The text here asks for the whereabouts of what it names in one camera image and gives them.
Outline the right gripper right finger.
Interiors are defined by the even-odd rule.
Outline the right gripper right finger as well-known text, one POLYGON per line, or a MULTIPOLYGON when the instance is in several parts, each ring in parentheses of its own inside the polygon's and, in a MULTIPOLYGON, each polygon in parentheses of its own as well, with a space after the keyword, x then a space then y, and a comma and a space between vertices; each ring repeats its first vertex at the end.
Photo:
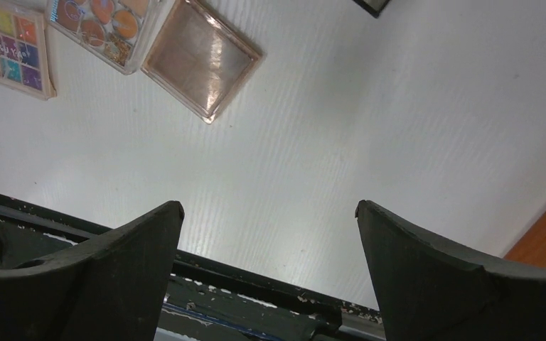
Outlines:
POLYGON ((370 200, 355 218, 388 340, 546 340, 546 269, 464 246, 370 200))

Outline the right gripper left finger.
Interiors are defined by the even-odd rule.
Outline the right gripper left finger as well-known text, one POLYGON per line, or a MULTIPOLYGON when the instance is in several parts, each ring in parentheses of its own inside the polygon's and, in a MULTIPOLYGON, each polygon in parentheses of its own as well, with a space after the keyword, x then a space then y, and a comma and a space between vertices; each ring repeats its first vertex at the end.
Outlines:
POLYGON ((170 200, 73 247, 0 269, 0 340, 152 340, 184 219, 170 200))

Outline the colourful eyeshadow palette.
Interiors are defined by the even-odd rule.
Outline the colourful eyeshadow palette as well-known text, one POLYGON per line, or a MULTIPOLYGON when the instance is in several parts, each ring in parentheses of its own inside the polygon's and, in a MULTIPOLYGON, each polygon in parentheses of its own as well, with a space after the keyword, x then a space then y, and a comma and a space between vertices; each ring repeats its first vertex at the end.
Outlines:
POLYGON ((48 100, 50 77, 44 14, 18 1, 0 1, 0 84, 48 100))

